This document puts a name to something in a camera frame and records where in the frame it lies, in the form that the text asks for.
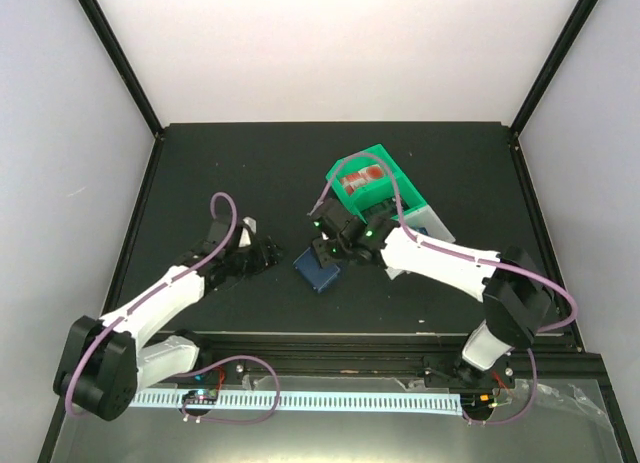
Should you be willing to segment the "blue card holder wallet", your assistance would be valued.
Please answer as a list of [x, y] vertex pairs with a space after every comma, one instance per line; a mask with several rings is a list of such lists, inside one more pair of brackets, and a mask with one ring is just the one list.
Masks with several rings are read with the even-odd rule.
[[337, 264], [323, 268], [311, 247], [294, 260], [293, 267], [318, 294], [326, 291], [342, 273], [342, 267]]

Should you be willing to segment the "red white card stack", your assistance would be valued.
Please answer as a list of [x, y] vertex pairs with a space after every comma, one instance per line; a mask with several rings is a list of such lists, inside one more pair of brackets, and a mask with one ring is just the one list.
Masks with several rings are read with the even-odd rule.
[[385, 176], [384, 170], [379, 164], [363, 167], [355, 172], [349, 173], [339, 179], [342, 188], [348, 195], [352, 195], [357, 189], [369, 183], [379, 180]]

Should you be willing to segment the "green bin with red cards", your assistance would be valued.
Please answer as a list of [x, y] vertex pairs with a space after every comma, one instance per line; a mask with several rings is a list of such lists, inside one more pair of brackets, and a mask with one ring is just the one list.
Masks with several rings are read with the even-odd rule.
[[[401, 195], [402, 207], [408, 209], [410, 191], [406, 188], [407, 178], [395, 163], [382, 144], [376, 144], [364, 150], [382, 160], [391, 170]], [[383, 165], [370, 156], [359, 156], [338, 166], [343, 159], [337, 160], [326, 174], [326, 180], [331, 182], [331, 189], [338, 200], [352, 213], [364, 218], [363, 211], [372, 209], [375, 205], [391, 199], [395, 206], [395, 193], [391, 178]]]

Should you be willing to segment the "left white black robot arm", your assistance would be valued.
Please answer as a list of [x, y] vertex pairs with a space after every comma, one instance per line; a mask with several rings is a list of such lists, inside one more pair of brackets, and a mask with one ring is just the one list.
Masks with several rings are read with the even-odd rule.
[[207, 380], [215, 359], [194, 333], [181, 331], [159, 343], [152, 337], [228, 280], [258, 275], [281, 259], [281, 248], [271, 237], [258, 236], [253, 219], [212, 223], [207, 236], [149, 289], [115, 311], [72, 324], [54, 393], [70, 414], [82, 409], [112, 421], [139, 391], [167, 378], [184, 374], [193, 382]]

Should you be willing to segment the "white bin with blue cards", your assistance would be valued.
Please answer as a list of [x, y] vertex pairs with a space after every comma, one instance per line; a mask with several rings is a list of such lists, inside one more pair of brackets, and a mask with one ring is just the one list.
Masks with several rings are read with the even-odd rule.
[[[441, 221], [437, 213], [433, 210], [433, 208], [429, 204], [425, 204], [414, 210], [405, 210], [404, 212], [405, 223], [409, 227], [425, 227], [429, 233], [429, 237], [441, 240], [446, 243], [455, 243], [456, 238], [449, 231], [449, 229], [445, 226], [445, 224]], [[390, 233], [388, 238], [391, 238], [392, 249], [397, 250], [398, 244], [395, 243], [396, 240], [400, 241], [402, 238], [406, 239], [406, 235], [401, 228], [397, 228], [399, 232]], [[394, 280], [398, 276], [403, 273], [407, 273], [407, 271], [402, 270], [396, 266], [392, 266], [390, 263], [386, 263], [387, 269], [385, 272], [390, 280]]]

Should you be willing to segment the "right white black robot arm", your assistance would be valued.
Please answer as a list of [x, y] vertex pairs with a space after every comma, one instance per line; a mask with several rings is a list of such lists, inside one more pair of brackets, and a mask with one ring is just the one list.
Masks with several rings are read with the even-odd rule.
[[511, 350], [528, 349], [553, 302], [526, 252], [479, 251], [440, 242], [388, 218], [315, 217], [313, 249], [321, 265], [340, 260], [410, 273], [450, 286], [482, 304], [484, 317], [454, 362], [457, 379], [476, 386]]

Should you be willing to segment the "green bin with black cards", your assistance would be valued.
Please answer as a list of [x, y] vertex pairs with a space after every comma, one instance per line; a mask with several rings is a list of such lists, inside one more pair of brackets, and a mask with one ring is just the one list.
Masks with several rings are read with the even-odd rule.
[[[397, 175], [396, 176], [396, 185], [399, 190], [399, 201], [401, 205], [402, 212], [405, 210], [414, 210], [426, 204], [426, 200], [424, 197], [418, 192], [416, 187], [413, 185], [411, 180], [406, 175]], [[362, 201], [362, 206], [360, 208], [360, 212], [365, 220], [369, 220], [371, 217], [368, 214], [367, 209], [371, 206], [386, 200], [393, 198], [395, 201], [397, 200], [395, 195], [395, 190], [393, 183], [390, 177], [384, 177], [380, 180], [376, 180], [373, 183], [369, 183], [367, 186], [363, 188], [364, 190], [364, 200]]]

